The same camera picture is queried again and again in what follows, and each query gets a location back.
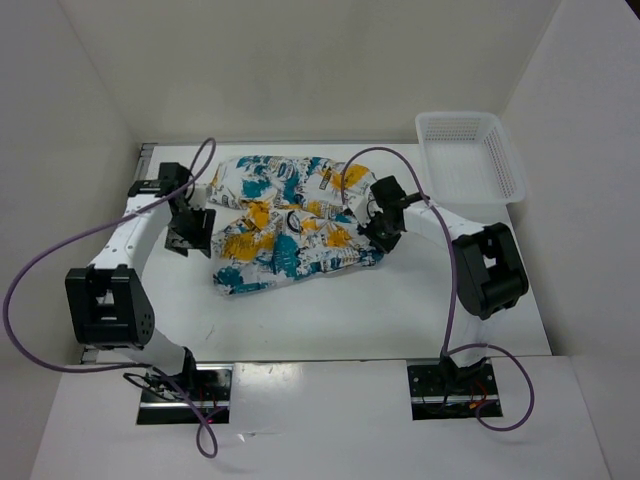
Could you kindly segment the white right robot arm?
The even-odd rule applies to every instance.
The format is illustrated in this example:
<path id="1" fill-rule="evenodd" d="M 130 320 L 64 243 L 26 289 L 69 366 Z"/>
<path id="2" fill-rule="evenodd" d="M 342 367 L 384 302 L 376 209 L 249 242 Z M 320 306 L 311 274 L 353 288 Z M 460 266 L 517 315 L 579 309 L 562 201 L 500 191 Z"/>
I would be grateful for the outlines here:
<path id="1" fill-rule="evenodd" d="M 363 234 L 389 253 L 401 235 L 413 233 L 441 247 L 452 265 L 452 293 L 438 361 L 440 385 L 460 393 L 477 377 L 488 344 L 506 311 L 529 290 L 511 229 L 461 217 L 420 193 L 407 194 L 395 177 L 376 181 L 364 200 L 349 200 Z"/>

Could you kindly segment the colourful patterned shorts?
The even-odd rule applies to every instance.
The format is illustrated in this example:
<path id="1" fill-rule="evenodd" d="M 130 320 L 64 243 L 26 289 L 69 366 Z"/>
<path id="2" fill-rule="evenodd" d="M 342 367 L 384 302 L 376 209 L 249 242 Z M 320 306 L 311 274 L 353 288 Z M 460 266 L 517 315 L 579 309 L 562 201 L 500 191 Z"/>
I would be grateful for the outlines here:
<path id="1" fill-rule="evenodd" d="M 221 162 L 207 199 L 241 215 L 211 238 L 217 292 L 248 294 L 378 264 L 383 253 L 359 232 L 350 210 L 372 200 L 375 181 L 365 166 L 324 157 Z"/>

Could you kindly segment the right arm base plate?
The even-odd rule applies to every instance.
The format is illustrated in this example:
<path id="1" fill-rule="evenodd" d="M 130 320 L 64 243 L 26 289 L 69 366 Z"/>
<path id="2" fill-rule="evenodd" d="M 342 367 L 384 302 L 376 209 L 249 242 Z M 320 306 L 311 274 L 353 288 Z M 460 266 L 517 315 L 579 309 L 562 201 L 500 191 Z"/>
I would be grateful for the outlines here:
<path id="1" fill-rule="evenodd" d="M 414 421 L 499 418 L 503 411 L 494 369 L 489 361 L 476 372 L 447 385 L 439 361 L 407 363 L 410 406 Z"/>

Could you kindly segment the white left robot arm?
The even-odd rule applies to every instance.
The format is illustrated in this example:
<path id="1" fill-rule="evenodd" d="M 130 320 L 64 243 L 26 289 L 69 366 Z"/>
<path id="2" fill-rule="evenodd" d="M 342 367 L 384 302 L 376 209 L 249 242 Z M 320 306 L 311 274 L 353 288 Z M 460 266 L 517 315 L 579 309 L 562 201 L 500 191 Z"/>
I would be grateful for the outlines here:
<path id="1" fill-rule="evenodd" d="M 186 167 L 163 163 L 157 179 L 134 182 L 125 209 L 133 218 L 115 228 L 88 266 L 70 269 L 65 278 L 77 341 L 145 364 L 155 379 L 159 377 L 155 370 L 162 370 L 165 389 L 180 400 L 195 395 L 204 380 L 191 351 L 156 328 L 142 274 L 162 233 L 167 250 L 184 257 L 195 250 L 209 258 L 215 211 L 191 206 L 185 193 L 148 211 L 144 208 L 191 179 Z"/>

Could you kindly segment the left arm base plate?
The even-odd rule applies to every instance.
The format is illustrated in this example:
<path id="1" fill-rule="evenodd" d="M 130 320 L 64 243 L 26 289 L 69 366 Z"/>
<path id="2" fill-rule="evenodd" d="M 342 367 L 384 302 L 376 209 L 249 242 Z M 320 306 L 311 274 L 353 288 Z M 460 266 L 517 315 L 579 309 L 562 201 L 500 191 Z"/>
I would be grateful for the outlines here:
<path id="1" fill-rule="evenodd" d="M 183 386 L 183 389 L 209 424 L 228 424 L 234 366 L 201 363 L 197 368 L 196 386 Z M 141 390 L 137 425 L 186 425 L 199 422 L 184 399 L 166 381 L 147 372 L 143 375 L 124 373 L 123 377 Z"/>

